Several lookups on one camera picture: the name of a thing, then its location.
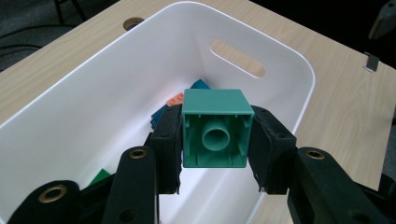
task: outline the bin handle cutout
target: bin handle cutout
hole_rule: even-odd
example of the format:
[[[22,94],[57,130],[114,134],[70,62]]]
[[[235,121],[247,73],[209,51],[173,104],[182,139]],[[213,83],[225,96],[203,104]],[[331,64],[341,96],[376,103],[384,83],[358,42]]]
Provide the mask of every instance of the bin handle cutout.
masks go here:
[[[215,39],[210,43],[210,49],[213,54],[222,60],[243,70],[253,77],[263,77],[265,75],[265,68],[261,63],[219,39]]]

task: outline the wooden table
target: wooden table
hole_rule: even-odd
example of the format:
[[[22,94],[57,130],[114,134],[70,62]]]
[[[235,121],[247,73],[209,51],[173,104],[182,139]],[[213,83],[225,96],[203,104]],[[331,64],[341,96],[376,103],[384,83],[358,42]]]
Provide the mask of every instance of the wooden table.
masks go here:
[[[124,0],[0,73],[0,123],[95,52],[125,33],[129,18],[148,18],[172,0]],[[353,180],[377,189],[396,104],[396,71],[247,0],[202,0],[302,53],[316,87],[297,132],[298,147],[330,152]],[[267,196],[254,223],[291,222],[286,196]]]

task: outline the colorful toy block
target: colorful toy block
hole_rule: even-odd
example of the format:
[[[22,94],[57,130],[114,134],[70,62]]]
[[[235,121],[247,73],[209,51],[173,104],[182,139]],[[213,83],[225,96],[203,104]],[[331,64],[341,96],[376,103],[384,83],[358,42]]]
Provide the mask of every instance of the colorful toy block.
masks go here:
[[[183,166],[246,167],[253,117],[240,90],[185,90]]]
[[[201,79],[198,79],[197,81],[195,81],[192,85],[191,85],[191,89],[210,89],[209,86]],[[171,105],[179,105],[179,104],[183,104],[183,99],[184,99],[184,93],[183,94],[182,99],[180,99],[179,94],[174,96],[173,98],[169,99],[166,102],[166,105],[164,105],[163,107],[161,107],[160,109],[158,109],[154,114],[151,115],[151,128],[152,130],[155,129],[155,127],[157,126],[158,120],[161,117],[161,114],[163,113],[163,111]]]
[[[99,173],[93,178],[93,180],[91,181],[89,186],[94,185],[97,182],[99,182],[109,176],[111,176],[111,174],[108,171],[106,171],[105,169],[101,169],[99,171]]]

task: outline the teal cube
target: teal cube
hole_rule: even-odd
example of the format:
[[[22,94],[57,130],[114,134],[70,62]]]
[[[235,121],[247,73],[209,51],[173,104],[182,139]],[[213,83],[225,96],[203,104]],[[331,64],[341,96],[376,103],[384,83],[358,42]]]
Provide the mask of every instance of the teal cube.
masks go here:
[[[181,113],[184,167],[246,167],[254,111],[240,90],[185,90]]]

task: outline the circular hole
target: circular hole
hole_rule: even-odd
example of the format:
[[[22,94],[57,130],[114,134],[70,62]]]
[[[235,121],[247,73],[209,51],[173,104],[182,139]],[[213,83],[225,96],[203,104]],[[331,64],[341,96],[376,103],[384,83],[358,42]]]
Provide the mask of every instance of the circular hole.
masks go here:
[[[130,222],[134,220],[134,209],[128,208],[120,213],[119,219],[121,222]]]
[[[228,146],[230,135],[221,129],[213,129],[204,134],[203,144],[212,151],[220,151]]]
[[[146,151],[145,149],[137,149],[137,150],[132,151],[132,152],[129,154],[129,156],[130,156],[132,159],[140,159],[140,158],[145,157],[147,154],[148,154],[148,153],[147,153],[147,151]]]
[[[44,190],[38,197],[41,203],[52,203],[61,199],[67,192],[67,187],[58,185]]]
[[[359,223],[371,223],[371,219],[369,216],[364,214],[360,210],[351,210],[349,211],[349,216],[354,220],[358,221]]]
[[[136,27],[136,25],[138,25],[142,21],[144,21],[144,19],[142,19],[140,17],[133,17],[133,18],[126,20],[122,26],[126,31],[129,31],[132,28]]]
[[[312,159],[315,159],[315,160],[323,160],[324,159],[324,155],[318,151],[315,151],[315,150],[306,151],[306,155]]]

